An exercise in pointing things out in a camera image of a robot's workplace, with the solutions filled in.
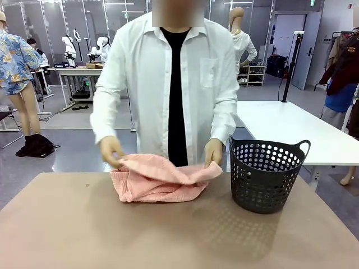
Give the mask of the person's right hand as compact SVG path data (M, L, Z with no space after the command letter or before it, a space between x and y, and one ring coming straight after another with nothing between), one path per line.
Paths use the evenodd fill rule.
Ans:
M120 159L125 156L120 141L115 136L107 136L98 143L103 160L112 168L121 167Z

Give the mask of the person's left hand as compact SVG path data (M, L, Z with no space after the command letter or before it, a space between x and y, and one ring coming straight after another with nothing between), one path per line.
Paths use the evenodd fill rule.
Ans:
M205 145L205 167L212 162L220 165L223 157L223 143L217 138L211 138Z

